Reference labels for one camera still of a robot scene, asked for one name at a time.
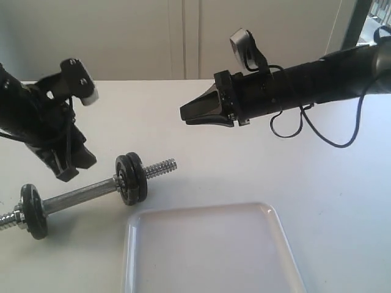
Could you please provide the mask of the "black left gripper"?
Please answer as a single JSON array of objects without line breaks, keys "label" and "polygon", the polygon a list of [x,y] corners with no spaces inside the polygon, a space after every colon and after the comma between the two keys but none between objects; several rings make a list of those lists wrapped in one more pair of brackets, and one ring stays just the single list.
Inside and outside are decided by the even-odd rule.
[{"label": "black left gripper", "polygon": [[73,97],[53,104],[41,91],[18,92],[18,139],[55,174],[69,182],[97,159],[85,146],[86,138],[75,126]]}]

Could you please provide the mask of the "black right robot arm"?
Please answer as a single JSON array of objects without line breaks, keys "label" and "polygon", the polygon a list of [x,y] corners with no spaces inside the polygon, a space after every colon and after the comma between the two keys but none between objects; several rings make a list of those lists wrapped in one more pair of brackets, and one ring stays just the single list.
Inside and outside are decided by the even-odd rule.
[{"label": "black right robot arm", "polygon": [[239,29],[230,44],[249,74],[214,74],[206,92],[180,107],[180,117],[188,125],[232,127],[299,106],[390,93],[390,34],[383,32],[390,29],[376,29],[372,43],[280,69],[266,60],[249,30]]}]

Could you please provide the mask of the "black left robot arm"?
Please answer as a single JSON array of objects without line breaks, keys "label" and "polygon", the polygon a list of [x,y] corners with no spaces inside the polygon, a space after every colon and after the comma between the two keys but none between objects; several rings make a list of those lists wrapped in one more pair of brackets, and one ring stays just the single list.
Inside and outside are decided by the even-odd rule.
[{"label": "black left robot arm", "polygon": [[63,182],[97,161],[75,125],[74,98],[83,106],[98,99],[95,83],[78,59],[62,61],[60,72],[33,84],[1,68],[1,137],[25,144]]}]

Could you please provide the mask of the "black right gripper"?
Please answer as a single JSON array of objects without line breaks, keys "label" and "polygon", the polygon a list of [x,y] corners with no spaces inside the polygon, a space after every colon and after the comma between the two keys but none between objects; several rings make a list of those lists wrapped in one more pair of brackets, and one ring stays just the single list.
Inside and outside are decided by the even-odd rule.
[{"label": "black right gripper", "polygon": [[282,111],[272,73],[214,74],[214,85],[198,98],[180,107],[187,125],[234,127],[249,120]]}]

